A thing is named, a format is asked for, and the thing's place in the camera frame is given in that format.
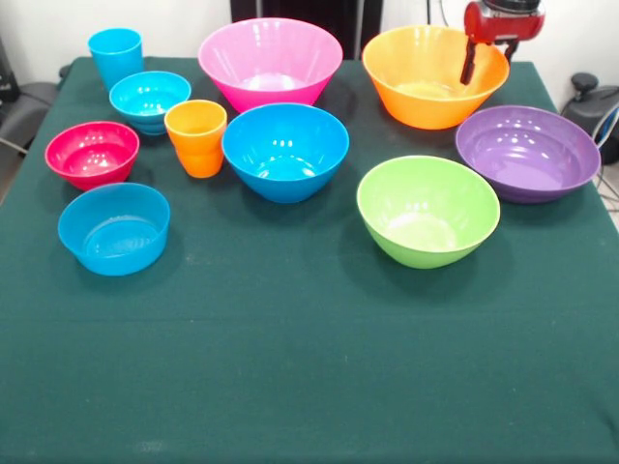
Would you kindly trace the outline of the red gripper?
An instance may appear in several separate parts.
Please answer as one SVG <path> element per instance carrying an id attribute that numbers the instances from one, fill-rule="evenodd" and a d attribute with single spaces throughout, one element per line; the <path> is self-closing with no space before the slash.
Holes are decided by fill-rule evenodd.
<path id="1" fill-rule="evenodd" d="M 504 44 L 504 56 L 511 62 L 519 42 L 534 39 L 544 21 L 545 7 L 540 0 L 471 1 L 464 11 L 464 30 L 470 40 L 466 44 L 460 82 L 463 85 L 471 82 L 477 44 Z"/>

